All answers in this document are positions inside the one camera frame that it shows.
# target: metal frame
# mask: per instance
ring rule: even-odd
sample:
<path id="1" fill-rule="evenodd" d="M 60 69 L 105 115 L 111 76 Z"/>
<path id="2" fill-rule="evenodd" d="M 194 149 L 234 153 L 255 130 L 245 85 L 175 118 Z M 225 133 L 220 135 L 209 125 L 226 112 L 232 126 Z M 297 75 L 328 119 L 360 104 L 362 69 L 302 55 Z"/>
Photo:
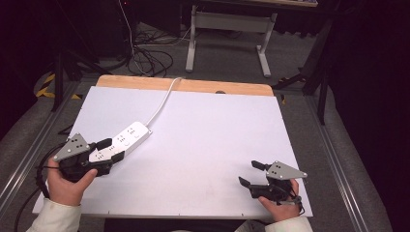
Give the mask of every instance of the metal frame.
<path id="1" fill-rule="evenodd" d="M 341 167 L 340 161 L 338 160 L 337 152 L 332 144 L 332 140 L 326 130 L 326 126 L 321 124 L 319 117 L 316 115 L 317 105 L 315 99 L 312 96 L 306 96 L 307 107 L 310 110 L 311 115 L 315 118 L 316 127 L 319 129 L 320 135 L 325 144 L 326 155 L 328 158 L 329 165 L 335 176 L 335 180 L 338 185 L 341 197 L 343 198 L 344 204 L 346 206 L 347 212 L 353 223 L 356 232 L 367 232 L 368 227 L 365 218 L 361 212 L 360 206 L 356 200 L 353 189 L 350 187 L 349 182 L 344 174 L 343 168 Z"/>
<path id="2" fill-rule="evenodd" d="M 34 162 L 39 157 L 44 147 L 45 141 L 48 139 L 52 128 L 54 127 L 57 119 L 60 117 L 66 104 L 69 102 L 70 97 L 73 95 L 78 84 L 78 81 L 72 81 L 68 84 L 65 96 L 61 102 L 60 107 L 57 107 L 54 112 L 50 112 L 41 131 L 39 132 L 39 135 L 36 137 L 33 144 L 30 146 L 30 149 L 20 161 L 20 164 L 18 165 L 15 172 L 9 178 L 8 183 L 0 194 L 0 218 L 5 215 L 7 208 L 15 198 L 15 195 L 17 194 L 25 178 L 30 172 L 30 169 L 33 167 Z"/>
<path id="3" fill-rule="evenodd" d="M 196 6 L 192 6 L 190 17 L 190 46 L 188 48 L 187 65 L 185 70 L 188 73 L 193 71 L 193 61 L 195 58 L 195 31 L 196 28 L 210 28 L 220 30 L 246 31 L 255 33 L 265 33 L 262 45 L 256 47 L 260 65 L 265 77 L 271 76 L 268 61 L 266 60 L 266 47 L 274 30 L 277 14 L 271 17 L 256 17 L 233 14 L 201 13 L 196 11 Z"/>

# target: power strip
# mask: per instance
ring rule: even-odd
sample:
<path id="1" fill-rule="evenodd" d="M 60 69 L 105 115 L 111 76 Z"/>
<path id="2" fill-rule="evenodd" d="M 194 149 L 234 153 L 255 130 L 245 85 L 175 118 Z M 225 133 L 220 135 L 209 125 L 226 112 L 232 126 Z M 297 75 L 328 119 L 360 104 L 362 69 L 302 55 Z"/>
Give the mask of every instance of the power strip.
<path id="1" fill-rule="evenodd" d="M 112 145 L 95 150 L 89 156 L 90 162 L 111 160 L 111 157 L 125 151 L 125 157 L 136 147 L 141 145 L 150 135 L 151 131 L 139 122 L 134 122 L 112 138 Z"/>

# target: white sleeve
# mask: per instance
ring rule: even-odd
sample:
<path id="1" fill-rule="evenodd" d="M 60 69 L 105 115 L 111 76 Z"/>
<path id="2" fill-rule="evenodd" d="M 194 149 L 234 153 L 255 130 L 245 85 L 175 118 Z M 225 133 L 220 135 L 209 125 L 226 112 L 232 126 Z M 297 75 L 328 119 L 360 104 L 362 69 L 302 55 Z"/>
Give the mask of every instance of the white sleeve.
<path id="1" fill-rule="evenodd" d="M 277 223 L 267 225 L 266 232 L 312 232 L 307 217 L 293 217 L 288 220 L 283 220 Z"/>
<path id="2" fill-rule="evenodd" d="M 40 214 L 27 232 L 77 232 L 81 207 L 66 206 L 44 199 Z"/>

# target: electrical cord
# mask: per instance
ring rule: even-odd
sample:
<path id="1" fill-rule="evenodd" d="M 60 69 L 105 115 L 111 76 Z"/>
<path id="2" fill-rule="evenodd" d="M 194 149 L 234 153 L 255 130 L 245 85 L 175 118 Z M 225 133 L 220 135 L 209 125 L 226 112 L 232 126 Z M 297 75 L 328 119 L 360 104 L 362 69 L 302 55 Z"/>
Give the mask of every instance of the electrical cord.
<path id="1" fill-rule="evenodd" d="M 174 86 L 175 81 L 177 81 L 178 79 L 183 79 L 183 78 L 182 78 L 182 77 L 177 77 L 177 78 L 175 78 L 174 80 L 172 80 L 171 85 L 169 86 L 169 89 L 168 89 L 168 91 L 166 92 L 165 98 L 163 98 L 163 101 L 162 101 L 160 107 L 158 108 L 157 112 L 154 113 L 154 115 L 151 117 L 151 119 L 148 120 L 148 122 L 145 124 L 145 127 L 148 128 L 148 126 L 150 125 L 150 123 L 152 122 L 152 120 L 153 120 L 153 119 L 157 116 L 157 114 L 162 110 L 163 105 L 165 104 L 166 100 L 167 100 L 168 97 L 169 97 L 169 94 L 170 94 L 171 91 L 172 91 L 172 87 Z"/>
<path id="2" fill-rule="evenodd" d="M 135 57 L 135 53 L 134 53 L 134 51 L 133 51 L 133 45 L 132 45 L 132 30 L 131 30 L 130 24 L 129 24 L 128 20 L 127 20 L 126 13 L 124 12 L 123 5 L 121 4 L 121 0 L 118 0 L 118 4 L 120 5 L 121 12 L 123 13 L 123 16 L 124 16 L 124 20 L 126 21 L 127 26 L 128 26 L 128 28 L 129 28 L 129 33 L 130 33 L 130 46 L 131 46 L 132 56 Z M 144 72 L 144 71 L 138 66 L 138 64 L 135 62 L 135 60 L 133 60 L 133 62 L 135 63 L 136 67 L 139 69 L 140 72 L 142 72 L 142 73 L 144 73 L 144 74 L 146 74 L 146 75 L 149 75 L 148 73 Z"/>
<path id="3" fill-rule="evenodd" d="M 293 194 L 292 193 L 289 194 L 290 198 L 292 198 L 292 200 L 295 200 L 298 197 L 298 195 L 296 194 L 294 189 L 292 189 L 292 192 L 293 192 Z M 305 208 L 304 208 L 304 205 L 302 204 L 302 201 L 300 201 L 298 204 L 299 204 L 299 212 L 300 212 L 299 216 L 300 216 L 300 215 L 305 213 Z"/>
<path id="4" fill-rule="evenodd" d="M 18 214 L 17 214 L 17 216 L 15 217 L 15 228 L 14 228 L 14 232 L 17 232 L 17 230 L 18 230 L 18 223 L 19 223 L 19 221 L 20 221 L 21 214 L 23 213 L 24 208 L 27 206 L 27 204 L 30 202 L 30 200 L 33 198 L 34 195 L 36 195 L 36 193 L 37 193 L 39 190 L 42 191 L 42 193 L 43 193 L 43 195 L 44 195 L 45 198 L 49 198 L 48 189 L 47 189 L 47 186 L 45 185 L 45 181 L 44 181 L 44 179 L 43 179 L 42 171 L 43 171 L 44 168 L 52 168 L 52 167 L 44 166 L 44 163 L 48 160 L 48 158 L 49 158 L 52 154 L 54 154 L 54 152 L 55 152 L 57 149 L 62 148 L 62 147 L 64 146 L 64 144 L 66 144 L 66 143 L 65 143 L 65 142 L 64 142 L 64 143 L 60 143 L 60 144 L 58 144 L 57 146 L 51 148 L 51 150 L 49 150 L 49 151 L 44 155 L 44 157 L 43 157 L 42 160 L 40 161 L 39 166 L 37 166 L 36 185 L 37 185 L 38 187 L 27 197 L 27 199 L 24 201 L 23 205 L 22 205 L 21 208 L 19 209 Z"/>
<path id="5" fill-rule="evenodd" d="M 161 46 L 161 45 L 173 46 L 173 45 L 179 44 L 181 41 L 184 41 L 184 40 L 188 41 L 188 39 L 185 39 L 185 37 L 187 36 L 189 31 L 190 31 L 190 28 L 187 30 L 187 32 L 185 33 L 185 35 L 182 38 L 157 38 L 155 40 L 152 40 L 153 42 L 163 41 L 163 40 L 171 40 L 171 39 L 174 40 L 174 41 L 179 40 L 177 43 L 149 43 L 149 44 L 140 44 L 138 46 Z"/>
<path id="6" fill-rule="evenodd" d="M 29 197 L 24 201 L 23 205 L 21 206 L 20 210 L 18 211 L 17 217 L 15 218 L 15 229 L 14 232 L 18 231 L 18 223 L 20 221 L 21 218 L 21 214 L 23 213 L 24 208 L 27 206 L 28 202 L 30 202 L 31 198 L 33 198 L 34 195 L 36 195 L 36 193 L 40 190 L 40 188 L 36 188 L 36 190 L 34 190 Z"/>
<path id="7" fill-rule="evenodd" d="M 163 76 L 166 76 L 166 71 L 170 67 L 172 67 L 172 65 L 174 64 L 174 60 L 173 60 L 172 56 L 170 54 L 164 52 L 164 51 L 148 50 L 148 49 L 144 49 L 144 48 L 140 48 L 140 47 L 138 47 L 137 49 L 146 57 L 146 59 L 149 60 L 149 62 L 151 64 L 151 67 L 152 67 L 152 69 L 150 71 L 153 72 L 152 76 L 156 76 L 156 75 L 158 75 L 162 72 L 164 72 Z M 165 66 L 159 59 L 154 57 L 151 53 L 160 53 L 160 54 L 163 54 L 163 55 L 167 56 L 170 60 L 170 64 L 168 66 Z M 162 69 L 155 72 L 155 63 L 158 63 L 162 67 Z"/>

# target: white cable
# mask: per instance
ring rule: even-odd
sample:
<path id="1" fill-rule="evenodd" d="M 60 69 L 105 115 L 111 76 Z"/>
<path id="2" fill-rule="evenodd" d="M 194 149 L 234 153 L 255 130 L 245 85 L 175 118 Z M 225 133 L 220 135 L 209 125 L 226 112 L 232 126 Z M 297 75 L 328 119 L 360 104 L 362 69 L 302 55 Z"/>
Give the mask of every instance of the white cable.
<path id="1" fill-rule="evenodd" d="M 132 30 L 131 30 L 130 24 L 128 23 L 126 13 L 124 12 L 123 5 L 121 4 L 121 0 L 118 0 L 118 4 L 120 5 L 121 12 L 123 13 L 124 19 L 126 20 L 127 26 L 129 28 L 129 31 L 130 31 L 130 46 L 131 46 L 131 51 L 132 51 L 132 60 L 135 63 L 136 67 L 139 69 L 140 72 L 142 72 L 146 75 L 149 75 L 148 73 L 144 72 L 141 68 L 139 68 L 138 64 L 135 62 L 135 53 L 133 52 L 133 45 L 132 45 Z"/>
<path id="2" fill-rule="evenodd" d="M 151 117 L 151 119 L 148 121 L 148 123 L 145 124 L 145 127 L 148 128 L 148 125 L 151 123 L 151 121 L 152 121 L 152 120 L 157 116 L 157 114 L 161 111 L 163 105 L 165 104 L 166 100 L 168 99 L 169 94 L 171 93 L 171 90 L 172 90 L 172 87 L 174 86 L 175 81 L 178 80 L 178 79 L 183 79 L 183 78 L 182 78 L 182 77 L 177 77 L 177 78 L 175 78 L 175 79 L 172 81 L 171 85 L 169 86 L 168 92 L 166 93 L 166 96 L 165 96 L 165 98 L 163 99 L 163 101 L 162 101 L 160 107 L 158 108 L 157 112 L 155 112 L 155 114 Z"/>

